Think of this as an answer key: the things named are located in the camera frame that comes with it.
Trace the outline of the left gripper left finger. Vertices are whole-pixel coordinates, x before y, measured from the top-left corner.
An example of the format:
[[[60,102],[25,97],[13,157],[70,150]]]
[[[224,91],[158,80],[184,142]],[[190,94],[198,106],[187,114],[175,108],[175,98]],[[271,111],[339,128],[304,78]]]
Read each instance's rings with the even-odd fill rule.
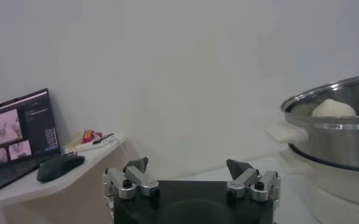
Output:
[[[128,161],[119,169],[111,167],[102,173],[102,194],[106,198],[117,195],[122,200],[132,200],[137,190],[144,197],[152,200],[160,196],[160,185],[157,180],[149,178],[146,174],[148,157]]]

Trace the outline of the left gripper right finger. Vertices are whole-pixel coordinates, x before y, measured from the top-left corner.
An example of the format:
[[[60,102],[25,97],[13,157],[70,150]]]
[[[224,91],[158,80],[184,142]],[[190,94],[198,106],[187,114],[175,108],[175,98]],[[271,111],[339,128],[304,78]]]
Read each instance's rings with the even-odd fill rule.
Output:
[[[228,201],[249,195],[253,201],[280,201],[280,175],[272,170],[262,174],[249,163],[227,159],[232,180],[227,182]]]

